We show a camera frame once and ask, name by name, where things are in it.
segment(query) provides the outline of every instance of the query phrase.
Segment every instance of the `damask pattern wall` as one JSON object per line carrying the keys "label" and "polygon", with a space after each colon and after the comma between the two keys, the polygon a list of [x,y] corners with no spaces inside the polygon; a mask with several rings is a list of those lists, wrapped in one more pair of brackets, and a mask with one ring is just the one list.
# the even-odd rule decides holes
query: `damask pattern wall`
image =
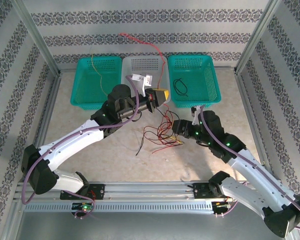
{"label": "damask pattern wall", "polygon": [[240,73],[274,175],[300,193],[300,0],[284,0]]}
{"label": "damask pattern wall", "polygon": [[60,69],[99,55],[207,54],[234,67],[268,0],[24,0]]}
{"label": "damask pattern wall", "polygon": [[38,135],[53,80],[11,2],[0,0],[0,237],[24,148]]}

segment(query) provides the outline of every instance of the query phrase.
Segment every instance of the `white plastic basket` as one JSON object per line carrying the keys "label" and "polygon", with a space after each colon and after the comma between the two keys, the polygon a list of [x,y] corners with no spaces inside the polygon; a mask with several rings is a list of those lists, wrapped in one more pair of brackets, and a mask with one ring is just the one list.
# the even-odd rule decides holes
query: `white plastic basket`
{"label": "white plastic basket", "polygon": [[[165,61],[164,72],[160,82],[161,89],[167,89],[169,91],[169,97],[165,101],[168,103],[170,101],[170,80],[168,72],[168,61],[163,57]],[[121,71],[121,83],[130,86],[130,83],[126,79],[127,75],[132,74],[150,74],[152,75],[151,86],[146,86],[145,88],[157,88],[161,71],[162,71],[163,61],[160,56],[150,55],[150,56],[127,56],[122,60],[122,71]],[[131,90],[131,96],[134,97],[135,93]]]}

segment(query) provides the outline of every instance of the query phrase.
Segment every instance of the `teal plastic basket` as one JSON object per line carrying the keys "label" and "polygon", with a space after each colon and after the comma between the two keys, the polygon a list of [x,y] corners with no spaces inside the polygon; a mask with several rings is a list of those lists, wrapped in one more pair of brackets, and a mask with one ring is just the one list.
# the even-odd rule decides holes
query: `teal plastic basket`
{"label": "teal plastic basket", "polygon": [[[115,85],[121,82],[122,60],[118,56],[96,56],[93,65],[102,75],[102,88],[106,94],[111,93]],[[84,110],[100,109],[108,99],[100,87],[100,75],[93,68],[91,57],[78,61],[71,104]]]}
{"label": "teal plastic basket", "polygon": [[[206,107],[221,101],[212,58],[207,55],[172,55],[168,58],[171,99],[177,108]],[[186,95],[179,95],[174,87]]]}

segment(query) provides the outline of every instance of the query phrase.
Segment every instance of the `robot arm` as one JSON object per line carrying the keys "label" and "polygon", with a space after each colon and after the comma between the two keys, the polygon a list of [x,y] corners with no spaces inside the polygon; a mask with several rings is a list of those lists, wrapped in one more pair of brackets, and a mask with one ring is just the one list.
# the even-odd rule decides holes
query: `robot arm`
{"label": "robot arm", "polygon": [[[262,217],[273,233],[281,238],[286,237],[300,222],[300,211],[290,201],[293,200],[300,206],[300,194],[296,195],[283,186],[253,157],[243,142],[224,132],[219,117],[213,111],[204,111],[204,119],[199,112],[199,108],[192,109],[195,116],[193,122],[174,121],[173,132],[194,139],[199,145],[205,144],[213,155],[236,169],[255,187],[252,190],[220,171],[209,180],[210,190],[217,197],[225,195],[238,200]],[[222,144],[238,155],[216,142],[208,133],[204,122]]]}
{"label": "robot arm", "polygon": [[117,131],[122,125],[123,119],[131,117],[135,111],[142,114],[148,109],[153,112],[155,108],[162,105],[168,98],[166,90],[148,88],[143,94],[138,95],[138,109],[136,109],[136,96],[131,97],[131,90],[127,85],[116,85],[107,96],[107,101],[101,109],[96,111],[89,120],[79,126],[76,130],[66,136],[43,145],[36,149],[34,145],[24,150],[21,170],[24,175],[28,173],[32,165],[43,156],[42,160],[35,166],[29,183],[34,192],[44,194],[49,190],[64,190],[86,196],[89,183],[80,173],[69,173],[59,170],[58,167],[90,144],[98,142]]}

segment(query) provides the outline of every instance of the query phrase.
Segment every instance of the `basket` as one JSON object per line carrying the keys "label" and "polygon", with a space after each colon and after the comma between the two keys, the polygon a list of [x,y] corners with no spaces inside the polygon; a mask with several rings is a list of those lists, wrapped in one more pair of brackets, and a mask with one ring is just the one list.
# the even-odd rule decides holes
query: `basket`
{"label": "basket", "polygon": [[[118,56],[96,56],[93,65],[102,75],[102,88],[111,93],[120,84],[122,60]],[[84,110],[100,109],[108,99],[100,87],[100,75],[93,68],[91,57],[78,61],[71,94],[71,104]]]}
{"label": "basket", "polygon": [[[170,101],[170,83],[169,83],[169,72],[168,72],[168,61],[163,57],[166,64],[164,65],[164,72],[160,82],[161,89],[167,89],[169,91],[168,99],[164,103]],[[163,61],[160,56],[149,55],[149,56],[127,56],[122,60],[122,73],[121,73],[121,83],[126,84],[131,88],[131,96],[134,97],[135,93],[128,80],[127,75],[132,74],[150,74],[152,75],[151,86],[146,86],[148,88],[157,88],[160,75],[162,72]]]}
{"label": "basket", "polygon": [[[173,55],[168,59],[168,66],[171,98],[177,108],[191,108],[203,104],[209,107],[221,101],[217,76],[210,56]],[[178,79],[182,82],[174,85],[174,81]]]}

